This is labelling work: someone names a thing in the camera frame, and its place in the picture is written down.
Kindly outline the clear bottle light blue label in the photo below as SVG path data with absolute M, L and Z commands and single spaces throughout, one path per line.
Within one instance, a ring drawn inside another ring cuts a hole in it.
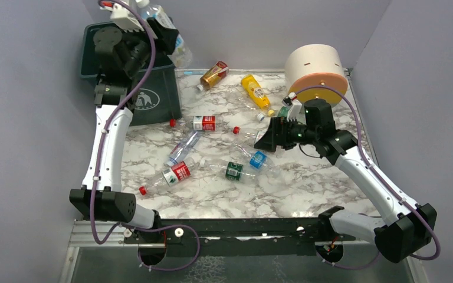
M 176 27 L 171 18 L 167 15 L 162 6 L 151 4 L 149 0 L 136 1 L 140 9 L 140 16 L 147 21 L 149 18 L 154 18 L 162 27 L 175 29 Z M 173 52 L 168 55 L 171 61 L 177 68 L 186 68 L 192 62 L 193 55 L 191 50 L 186 45 L 180 33 L 175 38 Z

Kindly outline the clear bottle red white label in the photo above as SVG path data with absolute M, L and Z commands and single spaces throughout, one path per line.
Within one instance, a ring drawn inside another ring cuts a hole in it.
M 256 144 L 263 135 L 266 133 L 266 129 L 249 129 L 246 127 L 234 127 L 232 133 L 244 142 Z

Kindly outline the clear bottle dark green label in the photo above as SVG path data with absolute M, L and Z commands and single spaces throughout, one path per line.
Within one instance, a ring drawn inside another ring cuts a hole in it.
M 214 172 L 217 176 L 232 182 L 245 185 L 255 185 L 258 182 L 258 171 L 245 163 L 222 159 L 202 159 L 199 165 L 201 168 Z

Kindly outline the green tinted plastic bottle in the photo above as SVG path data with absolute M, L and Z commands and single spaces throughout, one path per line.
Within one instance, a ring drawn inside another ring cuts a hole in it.
M 278 117 L 287 117 L 288 111 L 289 111 L 289 109 L 287 107 L 283 106 L 279 109 L 277 116 Z

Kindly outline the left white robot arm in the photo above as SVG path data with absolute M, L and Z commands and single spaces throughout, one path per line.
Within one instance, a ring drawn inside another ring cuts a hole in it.
M 124 141 L 131 126 L 156 124 L 182 116 L 175 65 L 170 60 L 178 31 L 154 18 L 156 34 L 126 32 L 113 23 L 89 25 L 84 33 L 80 76 L 94 87 L 96 133 L 86 175 L 69 200 L 95 221 L 151 229 L 157 212 L 122 191 Z

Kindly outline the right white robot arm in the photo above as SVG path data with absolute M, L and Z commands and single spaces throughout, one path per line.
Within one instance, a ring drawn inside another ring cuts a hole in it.
M 429 244 L 434 239 L 435 208 L 420 205 L 404 193 L 371 161 L 351 132 L 337 129 L 325 100 L 306 101 L 304 114 L 305 124 L 287 117 L 271 118 L 268 128 L 255 135 L 254 147 L 274 152 L 277 147 L 314 146 L 321 157 L 351 178 L 380 214 L 373 218 L 335 207 L 319 216 L 321 231 L 370 242 L 393 263 Z

